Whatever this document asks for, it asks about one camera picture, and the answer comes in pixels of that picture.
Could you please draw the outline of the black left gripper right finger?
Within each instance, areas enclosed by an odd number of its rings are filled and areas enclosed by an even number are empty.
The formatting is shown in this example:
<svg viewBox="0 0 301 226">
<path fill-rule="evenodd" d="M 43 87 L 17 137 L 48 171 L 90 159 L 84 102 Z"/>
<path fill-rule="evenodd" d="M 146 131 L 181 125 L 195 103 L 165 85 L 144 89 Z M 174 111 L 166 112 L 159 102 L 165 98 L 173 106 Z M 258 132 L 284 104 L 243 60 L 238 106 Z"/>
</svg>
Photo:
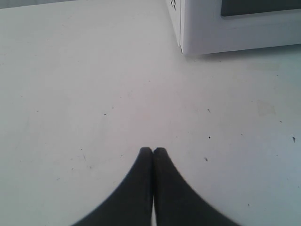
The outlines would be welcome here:
<svg viewBox="0 0 301 226">
<path fill-rule="evenodd" d="M 167 151 L 153 152 L 154 202 L 158 226 L 236 226 L 184 180 Z"/>
</svg>

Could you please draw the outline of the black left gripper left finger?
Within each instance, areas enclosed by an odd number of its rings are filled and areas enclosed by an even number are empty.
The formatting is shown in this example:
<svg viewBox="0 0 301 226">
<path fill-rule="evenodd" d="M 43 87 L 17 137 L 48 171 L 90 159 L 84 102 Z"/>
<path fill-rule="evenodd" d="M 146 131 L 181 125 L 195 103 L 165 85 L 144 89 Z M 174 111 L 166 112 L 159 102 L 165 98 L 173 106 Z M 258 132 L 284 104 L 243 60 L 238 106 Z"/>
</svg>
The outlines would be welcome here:
<svg viewBox="0 0 301 226">
<path fill-rule="evenodd" d="M 150 226 L 153 205 L 153 152 L 139 154 L 120 185 L 78 226 Z"/>
</svg>

